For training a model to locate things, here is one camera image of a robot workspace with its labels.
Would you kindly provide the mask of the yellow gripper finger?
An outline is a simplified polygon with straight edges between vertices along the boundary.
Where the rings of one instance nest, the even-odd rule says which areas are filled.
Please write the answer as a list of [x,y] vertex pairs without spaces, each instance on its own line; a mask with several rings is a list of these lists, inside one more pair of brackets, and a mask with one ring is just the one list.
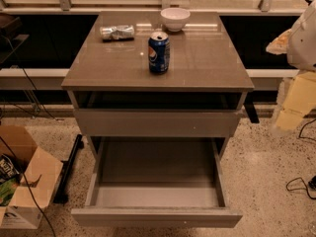
[[270,42],[266,47],[266,52],[280,55],[287,53],[288,39],[291,34],[291,29],[288,29],[281,33],[277,38]]
[[316,108],[316,73],[305,71],[290,82],[281,110],[276,118],[276,127],[282,131],[296,129],[303,118]]

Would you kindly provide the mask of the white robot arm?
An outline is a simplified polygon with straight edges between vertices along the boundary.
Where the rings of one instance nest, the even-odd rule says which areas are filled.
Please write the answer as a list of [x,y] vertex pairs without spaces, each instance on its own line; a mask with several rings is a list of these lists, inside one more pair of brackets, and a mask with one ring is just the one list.
[[279,131],[294,130],[316,108],[316,1],[268,44],[266,52],[285,54],[288,64],[298,69],[274,122]]

